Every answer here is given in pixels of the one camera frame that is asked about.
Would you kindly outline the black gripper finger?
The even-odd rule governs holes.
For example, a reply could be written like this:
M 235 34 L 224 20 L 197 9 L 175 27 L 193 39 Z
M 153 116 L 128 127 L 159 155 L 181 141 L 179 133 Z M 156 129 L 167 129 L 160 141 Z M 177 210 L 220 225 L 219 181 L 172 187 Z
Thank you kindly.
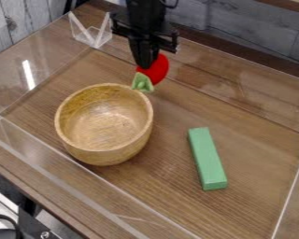
M 137 66 L 144 68 L 147 66 L 145 41 L 143 39 L 139 39 L 139 38 L 131 36 L 128 38 L 128 42 L 129 42 L 129 49 L 132 51 L 135 62 L 137 64 Z
M 147 66 L 145 68 L 149 68 L 153 61 L 157 59 L 159 57 L 159 44 L 153 41 L 148 42 L 147 45 Z

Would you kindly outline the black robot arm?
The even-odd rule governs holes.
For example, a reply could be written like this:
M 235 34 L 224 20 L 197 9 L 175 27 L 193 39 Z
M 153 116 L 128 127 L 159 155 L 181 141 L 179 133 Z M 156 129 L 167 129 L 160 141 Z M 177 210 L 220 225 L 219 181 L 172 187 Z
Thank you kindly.
M 159 51 L 177 52 L 179 31 L 165 20 L 165 0 L 125 0 L 125 8 L 109 13 L 112 33 L 128 39 L 137 66 L 148 69 L 159 57 Z

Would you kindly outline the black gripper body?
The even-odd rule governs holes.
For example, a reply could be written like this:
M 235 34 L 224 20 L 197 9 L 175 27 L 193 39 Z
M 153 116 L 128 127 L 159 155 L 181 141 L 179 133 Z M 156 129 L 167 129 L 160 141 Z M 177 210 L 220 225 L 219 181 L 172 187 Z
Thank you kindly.
M 165 7 L 149 8 L 124 7 L 112 11 L 112 31 L 115 34 L 128 37 L 131 34 L 145 36 L 159 48 L 172 53 L 177 52 L 177 29 L 165 20 Z

